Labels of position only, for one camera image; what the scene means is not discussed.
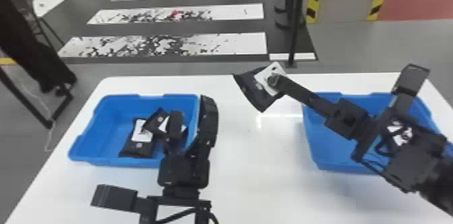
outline white label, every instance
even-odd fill
[[[275,96],[276,94],[278,94],[278,92],[268,84],[268,78],[272,74],[281,74],[283,76],[286,76],[286,72],[283,70],[282,66],[278,62],[274,62],[257,73],[254,78],[264,87],[264,90],[266,90],[266,92],[268,92],[272,96]]]
[[[133,129],[133,134],[131,140],[134,142],[151,142],[152,133],[148,130],[143,130],[142,126],[145,124],[145,119],[137,119],[135,121],[135,127]]]
[[[169,117],[170,116],[166,117],[165,120],[160,124],[159,130],[161,132],[166,132],[167,131],[167,124],[169,123]]]

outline black cloth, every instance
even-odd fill
[[[0,48],[41,86],[72,83],[76,78],[57,52],[36,39],[11,0],[0,0]]]

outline blue plastic bin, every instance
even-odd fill
[[[322,98],[334,103],[340,98],[347,99],[368,110],[370,115],[378,115],[390,103],[393,95],[373,93],[369,95],[343,95],[339,92],[318,93]],[[434,124],[431,113],[418,97],[413,102],[409,113],[419,120],[419,124],[440,133]],[[345,140],[324,126],[325,119],[307,106],[303,106],[303,122],[310,147],[311,157],[319,169],[347,173],[373,173],[368,168],[351,160],[356,142]],[[451,146],[447,155],[453,155]]]
[[[159,107],[165,111],[179,110],[188,128],[185,146],[195,137],[198,123],[199,98],[194,94],[165,94],[163,96],[110,95],[104,97],[84,133],[77,137],[69,150],[73,161],[93,165],[118,167],[158,167],[163,158],[162,144],[156,144],[152,159],[118,157],[131,133],[135,118],[148,118]]]

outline black object with white label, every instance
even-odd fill
[[[119,157],[152,158],[156,148],[156,141],[164,137],[165,132],[158,128],[168,119],[169,114],[159,108],[147,119],[134,119],[134,128],[129,134]]]

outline concrete floor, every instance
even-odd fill
[[[407,63],[431,68],[431,81],[453,103],[453,20],[426,22],[375,22],[318,24],[309,27],[318,51],[318,62],[299,63],[290,73],[397,72]],[[53,132],[54,146],[64,134],[96,85],[111,76],[165,76],[231,74],[266,63],[141,63],[71,65],[79,82],[74,101]],[[15,82],[38,93],[36,84],[14,66],[7,68]],[[0,222],[4,222],[49,157],[43,151],[47,131],[0,86]],[[41,98],[55,108],[53,95]]]

